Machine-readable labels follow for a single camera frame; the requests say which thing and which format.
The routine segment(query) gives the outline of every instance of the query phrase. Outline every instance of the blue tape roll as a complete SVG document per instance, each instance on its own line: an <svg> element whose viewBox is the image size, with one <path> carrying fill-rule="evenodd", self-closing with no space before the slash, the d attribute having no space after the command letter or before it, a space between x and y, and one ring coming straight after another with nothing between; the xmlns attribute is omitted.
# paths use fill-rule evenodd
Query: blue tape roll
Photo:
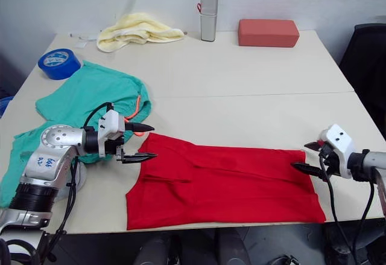
<svg viewBox="0 0 386 265"><path fill-rule="evenodd" d="M70 49L55 49L44 54L37 65L49 78L62 80L79 70L80 62Z"/></svg>

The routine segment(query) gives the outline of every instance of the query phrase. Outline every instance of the teal shirt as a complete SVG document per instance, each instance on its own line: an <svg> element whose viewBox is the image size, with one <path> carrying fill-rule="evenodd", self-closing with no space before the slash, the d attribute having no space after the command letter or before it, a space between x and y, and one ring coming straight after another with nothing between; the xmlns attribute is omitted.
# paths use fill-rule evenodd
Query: teal shirt
<svg viewBox="0 0 386 265"><path fill-rule="evenodd" d="M14 137L8 170L0 185L0 207L9 206L15 195L19 178L35 149L40 135L49 126L67 124L83 126L87 116L104 102L114 103L114 110L121 115L131 115L136 109L138 95L141 96L138 114L131 122L142 122L150 114L151 103L146 87L136 77L103 66L84 61L84 65L51 95L36 101L36 110L47 122L42 126ZM98 119L106 109L99 110L89 121L97 128ZM125 132L125 141L132 132ZM98 155L80 158L85 163L99 161Z"/></svg>

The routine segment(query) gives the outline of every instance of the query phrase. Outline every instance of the red foam block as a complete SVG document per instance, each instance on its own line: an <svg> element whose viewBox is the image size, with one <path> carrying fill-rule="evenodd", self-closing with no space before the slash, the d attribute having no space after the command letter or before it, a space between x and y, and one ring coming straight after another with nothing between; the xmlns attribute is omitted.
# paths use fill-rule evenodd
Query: red foam block
<svg viewBox="0 0 386 265"><path fill-rule="evenodd" d="M238 33L240 46L292 48L299 38L294 21L281 19L241 19Z"/></svg>

